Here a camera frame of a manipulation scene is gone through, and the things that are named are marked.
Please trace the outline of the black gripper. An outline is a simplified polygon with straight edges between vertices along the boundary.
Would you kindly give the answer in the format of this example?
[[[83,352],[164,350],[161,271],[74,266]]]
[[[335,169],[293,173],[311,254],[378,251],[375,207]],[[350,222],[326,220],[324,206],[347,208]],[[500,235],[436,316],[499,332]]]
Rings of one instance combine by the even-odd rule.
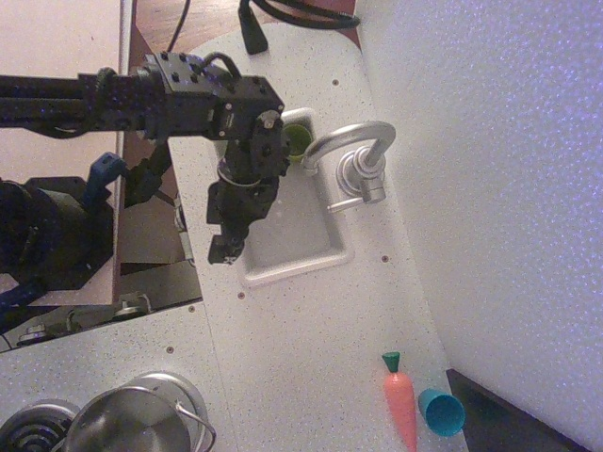
[[[207,261],[231,265],[243,252],[250,225],[266,218],[276,200],[280,179],[289,166],[281,115],[259,115],[251,134],[228,142],[218,166],[218,180],[208,188],[206,221],[218,225]]]

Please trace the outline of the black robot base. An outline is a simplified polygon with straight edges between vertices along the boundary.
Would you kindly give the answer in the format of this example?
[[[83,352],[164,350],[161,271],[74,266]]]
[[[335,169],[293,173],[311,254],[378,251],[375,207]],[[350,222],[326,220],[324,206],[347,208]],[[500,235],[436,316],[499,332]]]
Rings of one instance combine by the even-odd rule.
[[[24,323],[34,301],[83,288],[113,256],[110,196],[75,176],[1,182],[1,273],[16,282],[1,293],[2,333]]]

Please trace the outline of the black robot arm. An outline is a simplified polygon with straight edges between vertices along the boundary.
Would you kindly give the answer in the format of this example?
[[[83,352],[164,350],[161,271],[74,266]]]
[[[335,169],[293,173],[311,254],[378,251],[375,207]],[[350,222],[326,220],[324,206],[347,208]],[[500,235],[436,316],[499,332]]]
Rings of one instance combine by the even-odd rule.
[[[148,55],[130,75],[110,68],[75,79],[1,78],[1,125],[55,139],[92,132],[140,132],[223,141],[218,181],[208,188],[206,221],[220,227],[211,264],[232,264],[251,225],[268,215],[289,166],[284,103],[269,81],[244,75],[224,53]]]

